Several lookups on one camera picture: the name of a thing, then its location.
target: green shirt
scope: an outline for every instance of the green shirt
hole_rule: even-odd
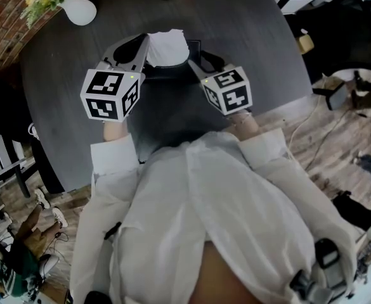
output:
[[[41,283],[39,263],[33,253],[21,242],[14,241],[10,252],[1,262],[0,281],[13,297],[31,299]]]

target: black and white marker cube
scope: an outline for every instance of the black and white marker cube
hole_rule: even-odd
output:
[[[241,66],[201,80],[208,102],[229,115],[253,105],[250,82]]]
[[[140,98],[141,74],[88,70],[81,99],[89,118],[123,122]]]

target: person in green shirt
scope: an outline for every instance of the person in green shirt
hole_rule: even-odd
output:
[[[0,299],[8,295],[23,300],[34,299],[42,284],[39,259],[56,233],[68,226],[60,209],[53,208],[55,223],[44,232],[39,229],[33,231],[40,213],[50,208],[50,203],[40,189],[36,189],[35,194],[37,205],[20,226],[10,251],[0,246]]]

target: white shirt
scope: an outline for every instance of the white shirt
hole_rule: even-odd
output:
[[[353,230],[293,159],[280,129],[243,142],[209,133],[156,152],[142,168],[131,136],[92,145],[92,157],[92,198],[80,217],[70,278],[74,303],[93,289],[103,237],[117,222],[113,303],[125,296],[188,303],[206,239],[263,303],[300,303],[289,283],[301,269],[312,272],[321,238],[337,245],[353,282]]]

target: white vase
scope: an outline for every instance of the white vase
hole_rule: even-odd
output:
[[[79,26],[89,24],[96,16],[96,7],[88,0],[64,0],[60,7],[65,10],[71,22]]]

